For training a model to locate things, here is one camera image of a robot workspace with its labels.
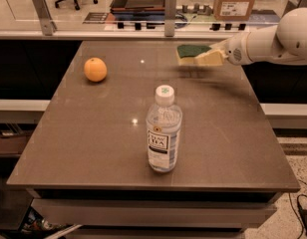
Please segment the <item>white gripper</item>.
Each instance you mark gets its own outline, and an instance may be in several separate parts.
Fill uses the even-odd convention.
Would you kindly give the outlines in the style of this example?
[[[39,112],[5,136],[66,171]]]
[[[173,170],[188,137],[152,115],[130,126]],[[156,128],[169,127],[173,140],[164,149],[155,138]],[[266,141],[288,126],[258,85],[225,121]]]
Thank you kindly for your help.
[[[229,39],[211,44],[211,50],[196,56],[194,63],[198,66],[216,67],[222,66],[227,58],[233,65],[249,65],[252,61],[247,54],[248,36],[248,33],[238,33]]]

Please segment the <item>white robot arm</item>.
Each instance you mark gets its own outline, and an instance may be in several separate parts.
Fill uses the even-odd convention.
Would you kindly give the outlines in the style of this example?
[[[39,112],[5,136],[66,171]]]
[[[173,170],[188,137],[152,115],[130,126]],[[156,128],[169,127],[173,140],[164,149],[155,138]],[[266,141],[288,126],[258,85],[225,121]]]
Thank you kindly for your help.
[[[210,46],[196,56],[198,66],[222,66],[269,62],[278,65],[307,65],[307,8],[286,13],[275,26],[238,33]]]

